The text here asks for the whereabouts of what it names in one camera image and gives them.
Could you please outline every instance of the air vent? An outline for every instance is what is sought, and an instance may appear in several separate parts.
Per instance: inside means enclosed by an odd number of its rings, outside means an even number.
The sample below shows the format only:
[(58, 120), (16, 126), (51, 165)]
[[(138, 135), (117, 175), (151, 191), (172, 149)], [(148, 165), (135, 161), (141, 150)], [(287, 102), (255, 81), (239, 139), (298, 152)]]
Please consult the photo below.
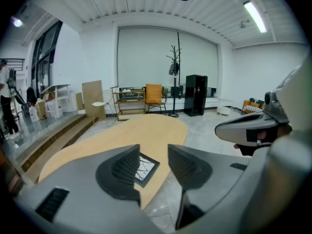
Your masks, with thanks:
[(68, 193), (68, 190), (54, 188), (53, 191), (36, 209), (36, 212), (49, 222), (52, 222), (55, 214), (58, 212)]
[(247, 166), (243, 164), (233, 163), (230, 165), (233, 168), (240, 169), (242, 171), (246, 170)]

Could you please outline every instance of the person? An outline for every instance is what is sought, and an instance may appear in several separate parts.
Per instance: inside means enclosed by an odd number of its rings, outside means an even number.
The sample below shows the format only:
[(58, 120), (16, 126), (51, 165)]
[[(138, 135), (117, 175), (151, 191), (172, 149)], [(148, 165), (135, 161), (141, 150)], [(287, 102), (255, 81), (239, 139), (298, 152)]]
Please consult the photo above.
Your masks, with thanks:
[(9, 129), (10, 139), (16, 138), (19, 133), (19, 127), (15, 123), (14, 116), (11, 111), (11, 91), (7, 84), (10, 76), (10, 69), (6, 65), (6, 60), (0, 60), (0, 101), (3, 111), (3, 118)]

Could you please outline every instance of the fluorescent light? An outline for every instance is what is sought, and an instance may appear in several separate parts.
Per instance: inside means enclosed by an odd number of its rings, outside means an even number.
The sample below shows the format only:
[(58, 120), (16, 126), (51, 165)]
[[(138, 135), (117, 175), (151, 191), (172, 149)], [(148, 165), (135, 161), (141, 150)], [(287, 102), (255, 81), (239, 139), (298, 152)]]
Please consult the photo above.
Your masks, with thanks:
[(13, 24), (15, 27), (21, 27), (23, 25), (23, 22), (20, 19), (13, 18)]
[(244, 6), (248, 10), (249, 14), (252, 16), (252, 18), (255, 21), (255, 23), (257, 24), (260, 32), (261, 33), (267, 32), (267, 29), (264, 26), (263, 20), (262, 20), (262, 18), (260, 16), (259, 12), (255, 8), (255, 6), (253, 5), (253, 3), (250, 2), (250, 1), (247, 1), (247, 2), (244, 3)]

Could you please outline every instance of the curved wooden tabletop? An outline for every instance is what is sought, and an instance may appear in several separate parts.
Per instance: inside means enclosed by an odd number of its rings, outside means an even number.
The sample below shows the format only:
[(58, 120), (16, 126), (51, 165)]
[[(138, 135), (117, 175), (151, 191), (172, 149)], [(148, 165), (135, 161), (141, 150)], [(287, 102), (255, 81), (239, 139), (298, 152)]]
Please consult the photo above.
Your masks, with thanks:
[(183, 145), (186, 135), (187, 126), (176, 118), (156, 114), (142, 115), (60, 150), (44, 165), (39, 182), (74, 159), (117, 147), (140, 144), (141, 153), (160, 162), (144, 188), (135, 184), (135, 189), (140, 192), (141, 208), (144, 209), (170, 172), (168, 144)]

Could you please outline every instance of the wooden shelf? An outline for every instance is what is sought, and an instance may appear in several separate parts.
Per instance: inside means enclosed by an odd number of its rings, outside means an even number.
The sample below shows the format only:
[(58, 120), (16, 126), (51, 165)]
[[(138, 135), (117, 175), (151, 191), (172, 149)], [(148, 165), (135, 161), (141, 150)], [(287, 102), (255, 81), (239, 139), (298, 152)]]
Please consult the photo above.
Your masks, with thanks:
[[(124, 98), (124, 99), (119, 99), (117, 101), (115, 101), (115, 96), (116, 94), (129, 94), (129, 93), (142, 93), (142, 97), (141, 98)], [(119, 109), (119, 113), (117, 114), (117, 120), (128, 120), (128, 119), (132, 119), (132, 118), (136, 118), (139, 117), (140, 115), (143, 115), (146, 113), (145, 110), (145, 91), (144, 89), (137, 89), (137, 90), (131, 90), (131, 92), (116, 92), (113, 93), (113, 100), (114, 100), (114, 105), (115, 105), (115, 109), (117, 112), (117, 108), (116, 105), (118, 105), (118, 109)], [(121, 109), (120, 105), (122, 104), (128, 104), (128, 103), (138, 103), (138, 102), (143, 102), (144, 103), (144, 107), (143, 108), (137, 108), (137, 109)]]
[(115, 104), (124, 104), (124, 103), (135, 103), (135, 102), (144, 102), (145, 100), (142, 99), (120, 99), (115, 102)]
[(129, 93), (144, 93), (143, 89), (131, 90), (131, 92), (116, 92), (113, 94), (129, 94)]

